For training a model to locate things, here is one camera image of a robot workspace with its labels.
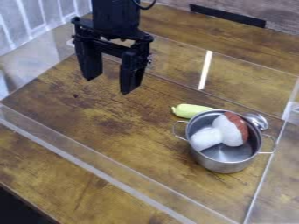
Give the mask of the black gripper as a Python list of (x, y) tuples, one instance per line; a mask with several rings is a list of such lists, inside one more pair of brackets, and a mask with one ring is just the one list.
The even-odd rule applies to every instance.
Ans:
[(72, 43), (83, 77), (91, 81), (103, 74), (102, 53), (122, 57), (120, 92), (130, 94), (142, 85), (154, 36), (139, 28), (120, 31), (96, 29), (92, 20), (83, 17), (75, 17), (71, 22), (75, 26)]

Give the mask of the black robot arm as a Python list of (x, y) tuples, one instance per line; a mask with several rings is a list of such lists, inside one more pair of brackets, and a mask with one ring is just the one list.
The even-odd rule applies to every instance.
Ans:
[(119, 84), (123, 95), (142, 84), (151, 62), (155, 38), (139, 29), (140, 10), (150, 10), (140, 0), (91, 0), (92, 19), (75, 17), (72, 43), (80, 71), (87, 81), (103, 74), (103, 54), (122, 59)]

